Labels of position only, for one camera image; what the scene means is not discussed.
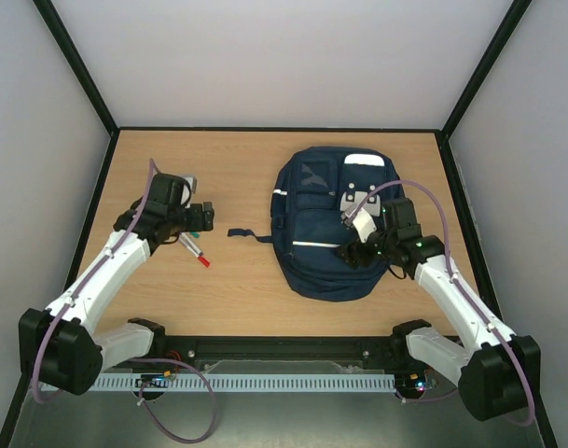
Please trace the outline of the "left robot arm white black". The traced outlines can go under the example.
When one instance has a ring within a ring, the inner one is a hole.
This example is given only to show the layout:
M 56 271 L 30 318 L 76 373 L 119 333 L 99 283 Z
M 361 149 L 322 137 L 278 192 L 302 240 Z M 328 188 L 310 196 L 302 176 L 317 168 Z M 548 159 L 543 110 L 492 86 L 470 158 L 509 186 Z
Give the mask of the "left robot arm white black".
M 159 247 L 184 232 L 211 231 L 211 203 L 193 203 L 193 175 L 151 172 L 143 196 L 118 216 L 105 245 L 89 267 L 44 310 L 28 309 L 19 320 L 20 361 L 35 400 L 50 400 L 42 385 L 79 396 L 99 374 L 138 357 L 160 357 L 165 328 L 132 318 L 106 332 L 97 326 L 129 277 Z

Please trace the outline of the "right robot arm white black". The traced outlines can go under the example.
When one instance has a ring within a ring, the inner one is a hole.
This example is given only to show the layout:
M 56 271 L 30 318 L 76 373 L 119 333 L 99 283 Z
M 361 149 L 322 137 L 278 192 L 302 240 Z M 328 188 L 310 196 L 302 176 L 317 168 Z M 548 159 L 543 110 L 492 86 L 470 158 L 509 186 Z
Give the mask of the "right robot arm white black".
M 435 235 L 425 236 L 409 199 L 391 200 L 372 216 L 358 204 L 341 213 L 356 236 L 338 248 L 350 266 L 367 267 L 385 259 L 427 292 L 459 336 L 442 336 L 426 323 L 401 325 L 392 342 L 394 359 L 405 366 L 417 360 L 449 380 L 465 408 L 479 421 L 526 409 L 524 425 L 535 418 L 540 349 L 519 337 L 467 284 L 448 248 Z

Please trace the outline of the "navy blue backpack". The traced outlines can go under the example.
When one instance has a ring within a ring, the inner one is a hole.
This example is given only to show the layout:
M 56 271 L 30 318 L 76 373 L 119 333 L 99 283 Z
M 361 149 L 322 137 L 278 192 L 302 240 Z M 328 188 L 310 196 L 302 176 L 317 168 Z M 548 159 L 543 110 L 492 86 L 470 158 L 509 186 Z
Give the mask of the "navy blue backpack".
M 403 197 L 392 160 L 360 147 L 309 147 L 280 170 L 270 202 L 270 234 L 289 287 L 305 298 L 343 302 L 367 296 L 387 272 L 383 259 L 352 268 L 335 250 L 356 236 L 341 215 L 363 203 L 377 217 L 384 201 Z

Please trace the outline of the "red cap marker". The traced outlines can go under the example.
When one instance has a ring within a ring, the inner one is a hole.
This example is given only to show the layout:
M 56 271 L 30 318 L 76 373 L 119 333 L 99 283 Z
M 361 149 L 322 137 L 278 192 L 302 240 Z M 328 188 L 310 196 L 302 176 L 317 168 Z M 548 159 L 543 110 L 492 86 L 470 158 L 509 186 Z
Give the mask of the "red cap marker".
M 201 249 L 190 239 L 186 233 L 181 233 L 178 242 L 188 250 L 204 267 L 210 266 L 210 261 L 204 256 Z

